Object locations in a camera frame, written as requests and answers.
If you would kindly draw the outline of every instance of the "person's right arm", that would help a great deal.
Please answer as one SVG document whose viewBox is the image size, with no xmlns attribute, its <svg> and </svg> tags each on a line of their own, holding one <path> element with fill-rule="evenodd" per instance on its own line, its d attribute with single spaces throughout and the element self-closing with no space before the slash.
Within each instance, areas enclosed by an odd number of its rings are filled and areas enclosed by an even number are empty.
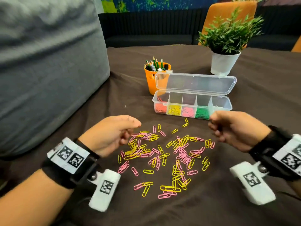
<svg viewBox="0 0 301 226">
<path fill-rule="evenodd" d="M 227 143 L 241 152 L 249 152 L 262 141 L 271 129 L 244 112 L 216 111 L 210 116 L 209 128 L 222 143 Z M 301 179 L 288 182 L 288 185 L 301 197 Z"/>
</svg>

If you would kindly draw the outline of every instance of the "brown tablecloth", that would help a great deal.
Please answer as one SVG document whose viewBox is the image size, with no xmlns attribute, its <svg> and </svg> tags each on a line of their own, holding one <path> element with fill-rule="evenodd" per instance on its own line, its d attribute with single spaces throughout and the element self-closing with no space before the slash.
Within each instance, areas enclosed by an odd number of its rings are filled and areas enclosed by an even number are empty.
<svg viewBox="0 0 301 226">
<path fill-rule="evenodd" d="M 197 136 L 211 138 L 207 121 L 189 118 L 189 126 L 181 128 L 184 118 L 156 114 L 152 96 L 143 70 L 146 59 L 155 56 L 171 64 L 177 73 L 210 74 L 211 51 L 202 46 L 161 46 L 107 49 L 111 76 L 107 82 L 68 120 L 45 140 L 37 149 L 10 165 L 11 178 L 20 182 L 39 168 L 46 152 L 64 137 L 78 137 L 85 130 L 106 116 L 128 114 L 142 122 L 143 130 L 152 130 L 161 124 L 167 134 L 159 140 L 146 142 L 148 148 L 163 146 L 175 136 Z M 245 111 L 266 124 L 281 126 L 292 133 L 301 133 L 301 53 L 269 51 L 247 48 L 233 67 L 230 75 L 237 77 L 237 84 L 228 95 L 233 110 Z M 196 150 L 204 143 L 190 143 L 189 150 Z M 123 146 L 106 159 L 103 168 L 117 170 L 117 155 Z M 254 163 L 248 154 L 243 154 L 226 144 L 216 144 L 203 155 L 209 157 L 210 166 L 201 171 L 201 161 L 196 160 L 193 169 L 197 175 L 186 191 L 169 199 L 158 199 L 160 185 L 171 185 L 172 165 L 175 155 L 167 158 L 165 167 L 153 175 L 142 173 L 149 169 L 149 158 L 130 161 L 139 176 L 130 169 L 121 176 L 116 193 L 106 213 L 89 208 L 89 198 L 94 185 L 78 187 L 63 210 L 62 216 L 76 225 L 300 225 L 301 203 L 276 191 L 293 193 L 287 184 L 278 178 L 267 177 L 266 181 L 275 191 L 277 200 L 264 206 L 250 203 L 244 196 L 229 168 L 242 161 Z M 147 196 L 142 189 L 134 191 L 133 186 L 143 181 L 152 181 Z"/>
</svg>

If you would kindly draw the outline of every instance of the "person's left arm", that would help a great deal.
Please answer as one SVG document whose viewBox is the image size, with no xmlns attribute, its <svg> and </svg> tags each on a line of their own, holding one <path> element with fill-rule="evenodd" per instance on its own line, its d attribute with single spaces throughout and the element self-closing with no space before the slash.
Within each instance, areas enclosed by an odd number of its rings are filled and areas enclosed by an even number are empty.
<svg viewBox="0 0 301 226">
<path fill-rule="evenodd" d="M 133 129 L 140 126 L 141 123 L 130 116 L 111 116 L 94 125 L 79 140 L 106 157 L 126 144 Z M 60 186 L 39 169 L 0 198 L 0 226 L 50 225 L 72 192 L 73 189 Z"/>
</svg>

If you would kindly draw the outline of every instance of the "plastic box lid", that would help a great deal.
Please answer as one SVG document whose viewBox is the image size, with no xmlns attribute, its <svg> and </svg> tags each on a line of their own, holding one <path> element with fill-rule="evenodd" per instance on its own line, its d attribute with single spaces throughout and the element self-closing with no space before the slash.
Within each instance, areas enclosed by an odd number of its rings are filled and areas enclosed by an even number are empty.
<svg viewBox="0 0 301 226">
<path fill-rule="evenodd" d="M 161 72 L 156 73 L 155 79 L 160 90 L 210 95 L 227 95 L 237 82 L 234 76 Z"/>
</svg>

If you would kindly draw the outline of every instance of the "white flower pot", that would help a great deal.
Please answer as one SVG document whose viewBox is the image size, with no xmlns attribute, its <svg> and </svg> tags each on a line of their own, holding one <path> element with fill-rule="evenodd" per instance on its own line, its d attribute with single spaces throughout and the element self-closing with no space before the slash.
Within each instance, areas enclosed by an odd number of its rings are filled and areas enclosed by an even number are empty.
<svg viewBox="0 0 301 226">
<path fill-rule="evenodd" d="M 240 53 L 236 55 L 221 55 L 212 52 L 211 73 L 219 76 L 227 76 Z"/>
</svg>

